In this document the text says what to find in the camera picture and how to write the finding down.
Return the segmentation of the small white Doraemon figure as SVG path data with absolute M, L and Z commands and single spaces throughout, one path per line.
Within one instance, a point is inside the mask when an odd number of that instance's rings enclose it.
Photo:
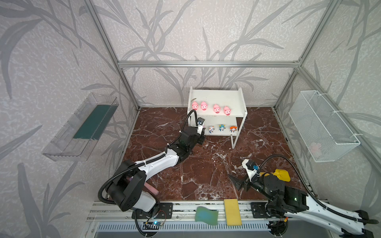
M 208 129 L 209 134 L 213 134 L 213 133 L 214 133 L 214 130 L 215 130 L 215 127 L 214 127 L 214 126 L 209 127 L 209 129 Z

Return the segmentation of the orange Doraemon figure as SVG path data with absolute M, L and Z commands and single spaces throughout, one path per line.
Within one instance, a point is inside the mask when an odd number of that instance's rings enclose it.
M 238 127 L 237 126 L 231 126 L 230 127 L 230 132 L 231 133 L 235 133 L 235 132 L 237 132 L 238 131 Z

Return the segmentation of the pink pig toy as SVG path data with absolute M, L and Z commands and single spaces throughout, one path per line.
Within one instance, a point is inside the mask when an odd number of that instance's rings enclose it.
M 213 111 L 214 111 L 214 113 L 219 114 L 220 111 L 221 111 L 220 106 L 217 105 L 217 104 L 215 104 L 215 105 L 213 106 Z
M 191 108 L 192 108 L 193 110 L 198 110 L 198 107 L 199 107 L 199 104 L 198 104 L 196 101 L 192 102 L 192 104 L 191 104 Z
M 224 107 L 224 114 L 226 115 L 226 116 L 230 116 L 231 115 L 231 109 L 228 107 L 228 106 L 225 106 Z
M 208 105 L 206 102 L 202 102 L 201 105 L 200 105 L 200 108 L 203 110 L 203 111 L 206 111 L 207 108 L 208 108 Z

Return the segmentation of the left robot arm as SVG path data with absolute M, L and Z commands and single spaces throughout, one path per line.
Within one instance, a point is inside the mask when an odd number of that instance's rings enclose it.
M 117 205 L 121 211 L 141 210 L 151 216 L 160 210 L 160 202 L 150 192 L 144 191 L 144 185 L 151 177 L 184 162 L 197 144 L 205 140 L 205 119 L 191 110 L 186 119 L 194 116 L 195 126 L 183 124 L 179 136 L 167 144 L 164 151 L 142 161 L 124 161 L 98 190 L 100 202 Z

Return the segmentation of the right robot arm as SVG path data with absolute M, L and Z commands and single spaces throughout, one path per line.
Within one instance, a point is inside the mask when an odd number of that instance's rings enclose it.
M 305 222 L 325 228 L 341 238 L 372 238 L 374 234 L 366 225 L 376 225 L 378 220 L 370 219 L 366 211 L 343 210 L 317 199 L 314 194 L 287 186 L 286 182 L 276 175 L 262 172 L 265 164 L 276 158 L 271 155 L 260 165 L 250 159 L 242 162 L 247 175 L 244 179 L 230 176 L 237 190 L 254 189 L 267 198 L 262 214 L 268 218 L 278 218 L 278 222 L 270 222 L 268 227 L 275 237 L 280 237 L 287 230 L 286 218 L 297 218 Z

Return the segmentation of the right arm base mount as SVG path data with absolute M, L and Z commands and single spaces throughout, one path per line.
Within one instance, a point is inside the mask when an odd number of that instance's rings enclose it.
M 267 210 L 267 202 L 263 202 L 263 201 L 251 202 L 250 207 L 251 207 L 251 213 L 253 218 L 270 219 L 270 218 L 281 218 L 283 216 L 283 214 L 277 211 L 269 212 Z

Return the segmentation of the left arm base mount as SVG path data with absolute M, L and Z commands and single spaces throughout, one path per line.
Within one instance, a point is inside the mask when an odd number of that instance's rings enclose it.
M 144 212 L 141 209 L 136 209 L 132 213 L 132 219 L 171 219 L 173 214 L 173 203 L 170 202 L 161 202 L 155 205 L 150 212 Z

